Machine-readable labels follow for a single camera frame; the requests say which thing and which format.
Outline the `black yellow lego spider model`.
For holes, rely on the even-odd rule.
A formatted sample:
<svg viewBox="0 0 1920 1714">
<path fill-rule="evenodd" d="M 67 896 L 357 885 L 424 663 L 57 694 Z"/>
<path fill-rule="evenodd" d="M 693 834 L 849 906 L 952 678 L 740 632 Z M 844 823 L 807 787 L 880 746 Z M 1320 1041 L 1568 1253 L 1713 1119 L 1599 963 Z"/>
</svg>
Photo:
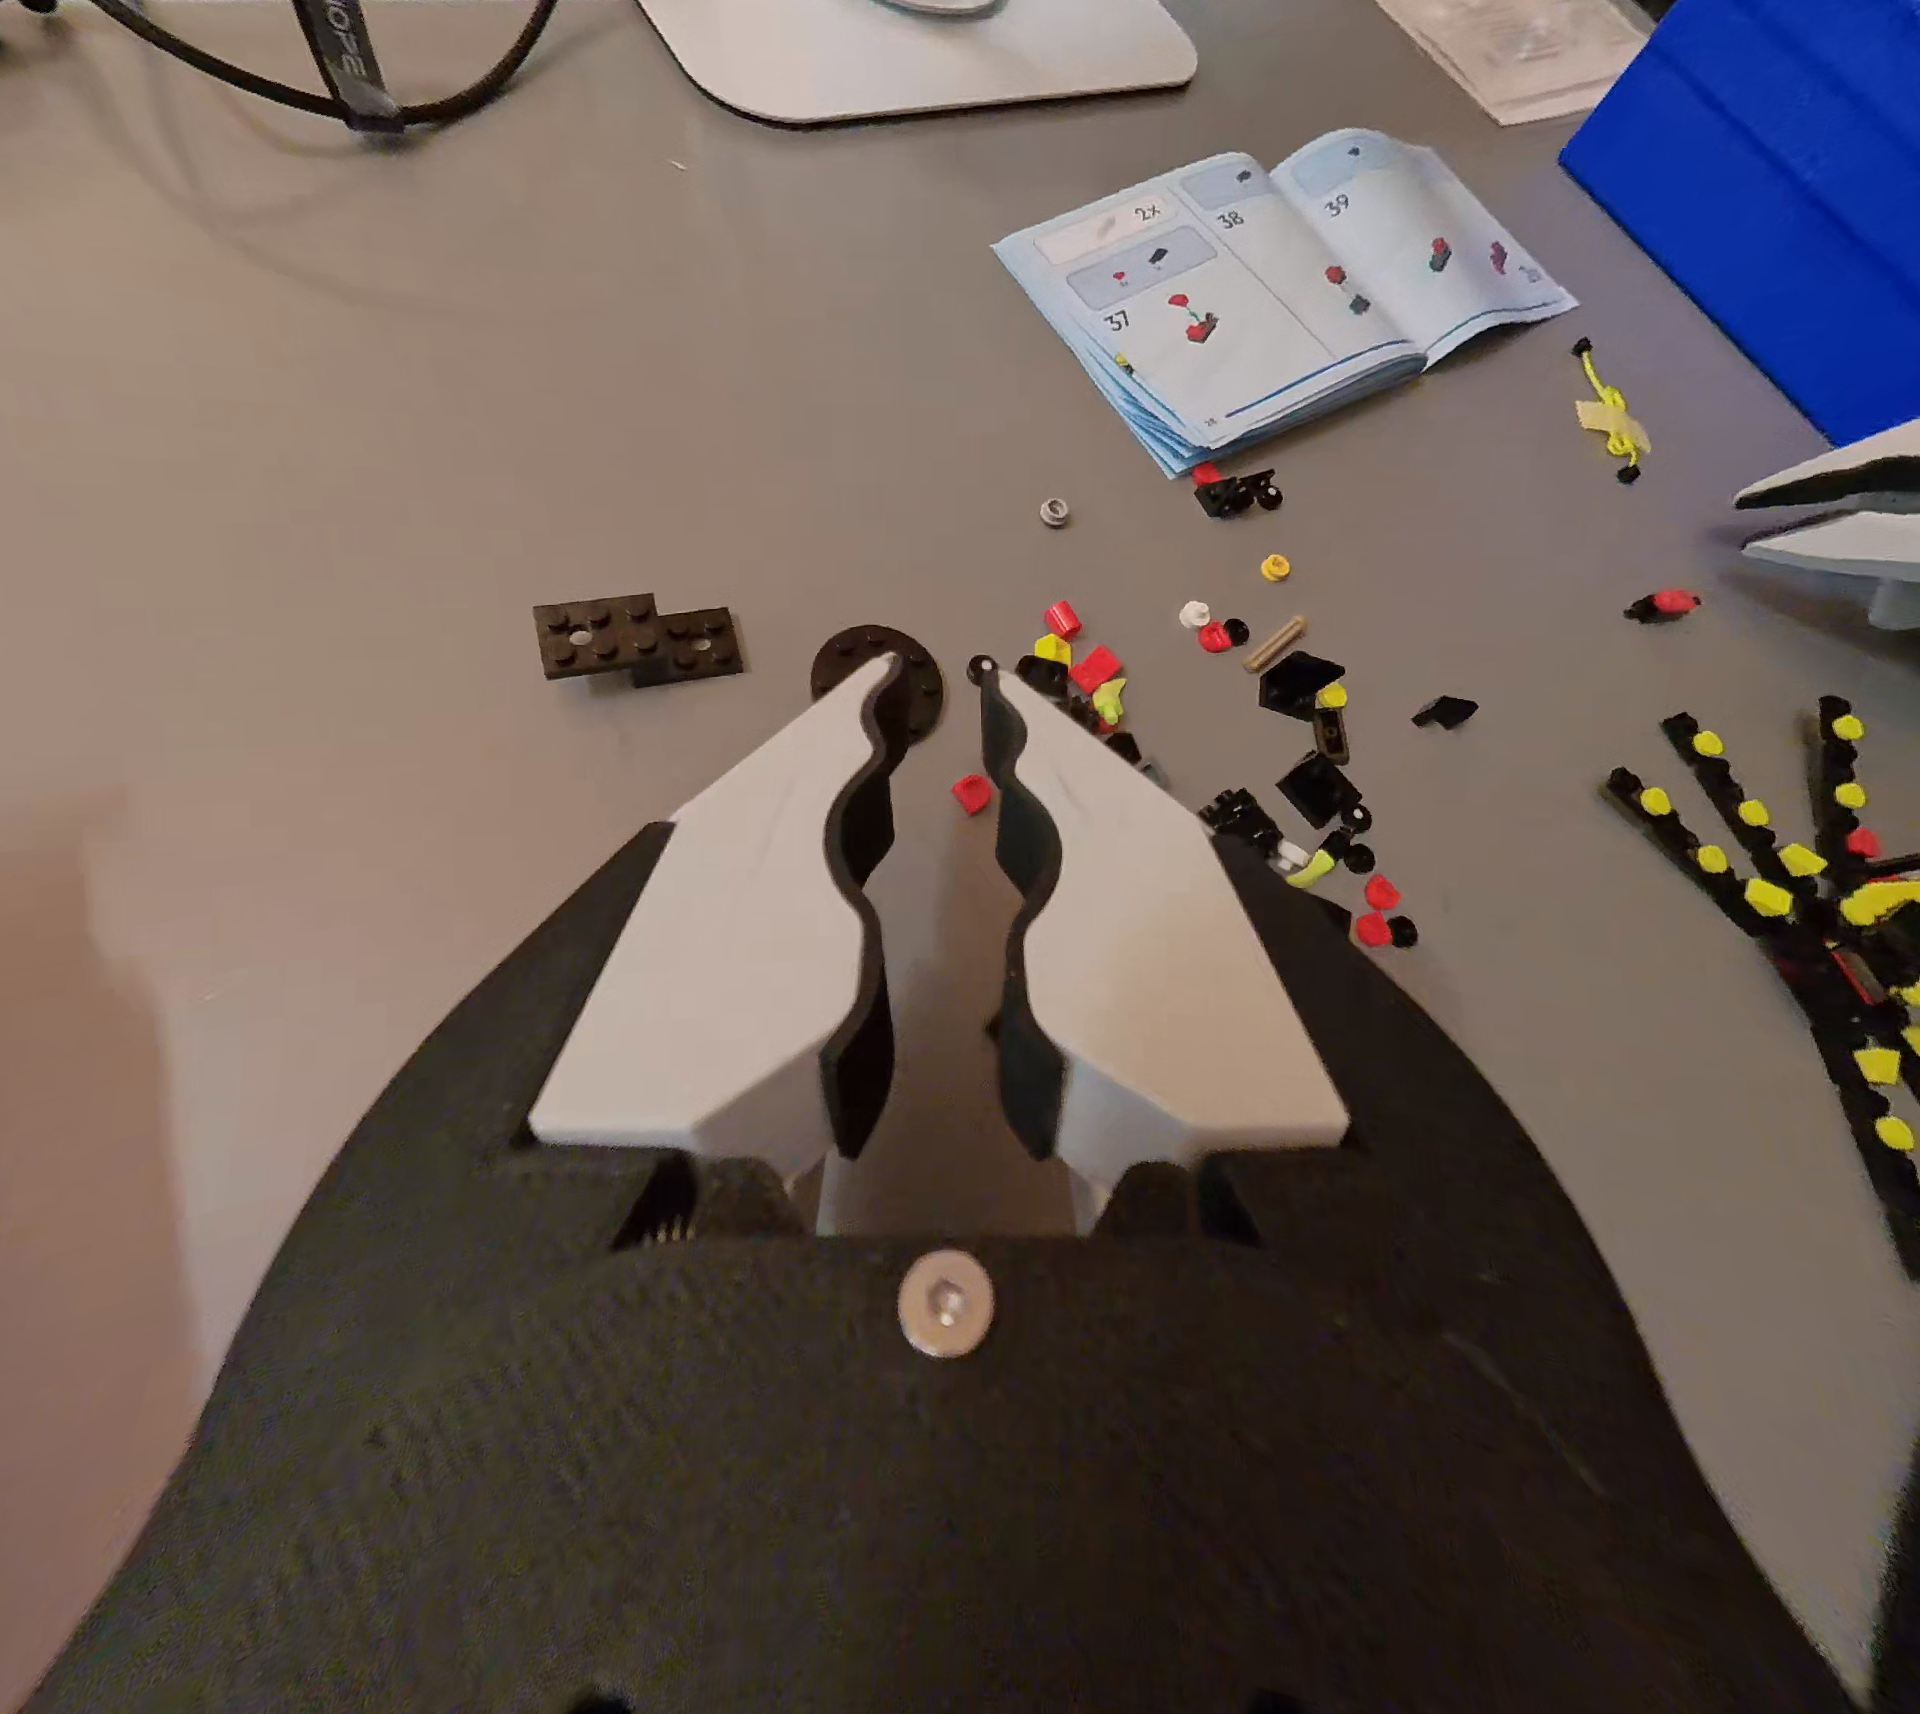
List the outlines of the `black yellow lego spider model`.
<svg viewBox="0 0 1920 1714">
<path fill-rule="evenodd" d="M 1894 1258 L 1920 1279 L 1920 880 L 1868 829 L 1858 751 L 1868 725 L 1842 694 L 1811 715 L 1811 839 L 1785 839 L 1739 782 L 1718 730 L 1666 715 L 1661 735 L 1718 813 L 1692 834 L 1672 792 L 1609 766 L 1599 792 L 1739 927 L 1801 1010 L 1837 1093 Z"/>
</svg>

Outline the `black lego plate assembly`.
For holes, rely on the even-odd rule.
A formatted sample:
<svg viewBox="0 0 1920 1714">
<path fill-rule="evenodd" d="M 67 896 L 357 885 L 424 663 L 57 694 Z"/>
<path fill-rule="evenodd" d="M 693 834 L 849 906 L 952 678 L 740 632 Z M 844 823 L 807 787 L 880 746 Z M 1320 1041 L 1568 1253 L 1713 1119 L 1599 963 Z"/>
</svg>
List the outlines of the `black lego plate assembly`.
<svg viewBox="0 0 1920 1714">
<path fill-rule="evenodd" d="M 549 684 L 621 673 L 631 689 L 678 689 L 745 673 L 730 606 L 662 611 L 657 595 L 533 606 Z"/>
</svg>

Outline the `blue plastic bin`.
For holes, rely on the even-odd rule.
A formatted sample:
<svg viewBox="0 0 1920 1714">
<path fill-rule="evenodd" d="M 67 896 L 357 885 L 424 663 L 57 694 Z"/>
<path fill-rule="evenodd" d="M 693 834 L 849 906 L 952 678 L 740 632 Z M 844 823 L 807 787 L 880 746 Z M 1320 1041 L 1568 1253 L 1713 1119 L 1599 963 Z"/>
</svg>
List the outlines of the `blue plastic bin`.
<svg viewBox="0 0 1920 1714">
<path fill-rule="evenodd" d="M 1822 430 L 1920 409 L 1920 0 L 1677 0 L 1558 166 Z"/>
</svg>

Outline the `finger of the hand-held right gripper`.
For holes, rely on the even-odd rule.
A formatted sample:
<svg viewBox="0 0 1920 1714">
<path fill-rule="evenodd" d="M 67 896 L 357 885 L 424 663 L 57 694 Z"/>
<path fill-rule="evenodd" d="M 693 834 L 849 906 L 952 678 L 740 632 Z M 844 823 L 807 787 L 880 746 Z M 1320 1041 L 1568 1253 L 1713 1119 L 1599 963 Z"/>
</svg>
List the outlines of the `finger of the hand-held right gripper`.
<svg viewBox="0 0 1920 1714">
<path fill-rule="evenodd" d="M 1734 507 L 1827 507 L 1848 497 L 1920 497 L 1920 425 L 1904 419 L 1868 440 L 1837 445 L 1827 456 L 1796 461 L 1775 476 L 1749 482 Z"/>
<path fill-rule="evenodd" d="M 1868 627 L 1920 627 L 1915 497 L 1749 502 L 1744 513 L 1780 518 L 1775 528 L 1744 539 L 1749 559 L 1796 575 L 1858 580 Z"/>
</svg>

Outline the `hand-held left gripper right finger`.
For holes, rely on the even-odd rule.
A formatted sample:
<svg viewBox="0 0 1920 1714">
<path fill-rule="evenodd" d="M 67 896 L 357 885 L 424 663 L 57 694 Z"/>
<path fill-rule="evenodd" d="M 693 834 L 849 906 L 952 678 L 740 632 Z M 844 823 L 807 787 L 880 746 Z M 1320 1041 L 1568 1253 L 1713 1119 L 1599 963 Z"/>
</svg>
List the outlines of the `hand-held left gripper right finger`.
<svg viewBox="0 0 1920 1714">
<path fill-rule="evenodd" d="M 978 689 L 1004 937 L 999 1108 L 1066 1170 L 1195 1170 L 1351 1129 L 1206 823 L 1030 694 Z"/>
</svg>

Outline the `black round lego disc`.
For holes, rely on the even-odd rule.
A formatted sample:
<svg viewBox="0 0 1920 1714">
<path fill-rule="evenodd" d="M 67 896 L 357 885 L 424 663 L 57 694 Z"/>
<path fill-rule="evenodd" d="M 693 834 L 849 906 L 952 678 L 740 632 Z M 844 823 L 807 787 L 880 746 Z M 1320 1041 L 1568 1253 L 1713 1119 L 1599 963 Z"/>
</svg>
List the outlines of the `black round lego disc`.
<svg viewBox="0 0 1920 1714">
<path fill-rule="evenodd" d="M 900 663 L 885 699 L 885 720 L 900 720 L 906 740 L 921 746 L 942 725 L 947 678 L 932 647 L 900 627 L 885 621 L 838 627 L 813 658 L 807 694 L 823 699 L 875 658 Z"/>
</svg>

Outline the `pile of loose lego pieces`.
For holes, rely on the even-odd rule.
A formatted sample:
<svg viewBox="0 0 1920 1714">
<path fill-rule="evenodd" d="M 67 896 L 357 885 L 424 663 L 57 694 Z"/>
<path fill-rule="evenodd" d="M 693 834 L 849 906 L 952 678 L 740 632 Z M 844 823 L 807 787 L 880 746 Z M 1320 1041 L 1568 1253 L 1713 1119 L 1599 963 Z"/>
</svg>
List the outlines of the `pile of loose lego pieces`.
<svg viewBox="0 0 1920 1714">
<path fill-rule="evenodd" d="M 1252 627 L 1242 616 L 1216 621 L 1232 627 L 1232 652 L 1258 652 L 1273 637 L 1268 632 L 1263 642 L 1252 642 Z M 1128 772 L 1164 787 L 1159 766 L 1123 730 L 1118 652 L 1076 647 L 1076 611 L 1066 601 L 1051 606 L 1045 637 L 1035 637 L 1035 647 L 1014 658 L 1014 678 L 1056 704 L 1071 725 L 1082 725 L 1097 746 L 1107 746 Z M 1299 647 L 1258 678 L 1258 704 L 1268 715 L 1309 725 L 1315 735 L 1315 746 L 1273 782 L 1283 808 L 1304 823 L 1304 839 L 1289 839 L 1252 787 L 1221 787 L 1211 803 L 1201 803 L 1195 818 L 1216 839 L 1237 839 L 1242 849 L 1252 849 L 1289 885 L 1309 891 L 1330 885 L 1335 875 L 1356 875 L 1361 911 L 1330 906 L 1330 917 L 1351 927 L 1356 948 L 1413 953 L 1423 932 L 1408 911 L 1402 885 L 1377 865 L 1377 813 L 1366 808 L 1351 772 L 1346 668 Z"/>
</svg>

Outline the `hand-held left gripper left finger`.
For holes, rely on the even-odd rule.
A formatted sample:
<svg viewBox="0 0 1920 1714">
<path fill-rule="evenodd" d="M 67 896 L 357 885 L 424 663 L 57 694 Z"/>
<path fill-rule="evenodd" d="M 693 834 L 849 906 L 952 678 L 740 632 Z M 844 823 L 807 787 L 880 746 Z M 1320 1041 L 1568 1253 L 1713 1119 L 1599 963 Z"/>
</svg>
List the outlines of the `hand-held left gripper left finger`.
<svg viewBox="0 0 1920 1714">
<path fill-rule="evenodd" d="M 528 1113 L 538 1144 L 859 1160 L 895 1077 L 880 917 L 900 658 L 688 797 Z"/>
</svg>

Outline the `lego instruction booklet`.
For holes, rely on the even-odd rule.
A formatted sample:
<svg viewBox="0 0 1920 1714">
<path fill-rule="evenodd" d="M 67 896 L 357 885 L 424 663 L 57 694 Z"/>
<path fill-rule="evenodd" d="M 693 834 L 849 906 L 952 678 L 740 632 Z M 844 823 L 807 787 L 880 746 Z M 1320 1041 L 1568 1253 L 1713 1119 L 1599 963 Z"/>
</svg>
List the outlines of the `lego instruction booklet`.
<svg viewBox="0 0 1920 1714">
<path fill-rule="evenodd" d="M 1578 300 L 1428 145 L 1211 155 L 994 243 L 1164 476 Z"/>
</svg>

